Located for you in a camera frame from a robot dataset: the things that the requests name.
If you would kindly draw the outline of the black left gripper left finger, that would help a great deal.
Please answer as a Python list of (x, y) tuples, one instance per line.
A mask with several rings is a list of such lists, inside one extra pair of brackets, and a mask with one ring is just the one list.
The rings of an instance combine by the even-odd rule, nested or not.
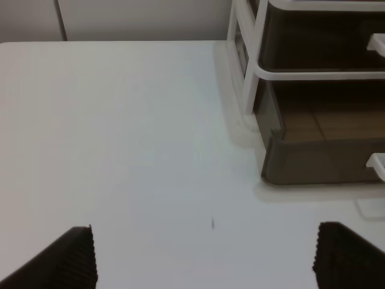
[(91, 226), (66, 231), (1, 281), (1, 288), (96, 288), (98, 272)]

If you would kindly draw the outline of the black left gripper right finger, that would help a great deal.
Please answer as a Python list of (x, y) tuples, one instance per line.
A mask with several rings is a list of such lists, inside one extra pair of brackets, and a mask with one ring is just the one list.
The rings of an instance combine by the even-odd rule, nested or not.
[(319, 225), (312, 269), (318, 288), (384, 288), (384, 252), (339, 222)]

